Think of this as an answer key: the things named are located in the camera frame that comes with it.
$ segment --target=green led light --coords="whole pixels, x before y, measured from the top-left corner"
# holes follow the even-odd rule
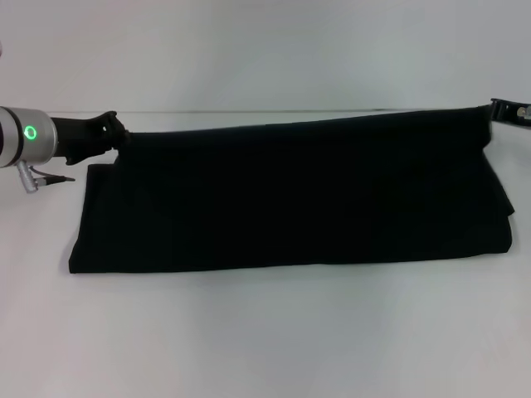
[[[26,126],[26,128],[24,129],[24,135],[27,139],[33,141],[35,138],[37,138],[37,131],[33,126]]]

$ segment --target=white backdrop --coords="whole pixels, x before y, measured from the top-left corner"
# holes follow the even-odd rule
[[[132,131],[531,102],[531,5],[512,0],[0,0],[0,104]],[[77,182],[0,171],[0,396],[499,398],[531,391],[531,136],[488,157],[516,208],[507,255],[202,274],[69,275]],[[114,153],[92,159],[108,162]]]

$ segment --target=black cloth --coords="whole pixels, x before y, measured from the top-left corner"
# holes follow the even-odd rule
[[[511,246],[489,108],[135,133],[89,166],[71,273],[437,260]]]

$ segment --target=black fabric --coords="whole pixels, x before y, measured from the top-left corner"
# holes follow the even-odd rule
[[[72,273],[504,253],[488,108],[137,133],[89,166]]]

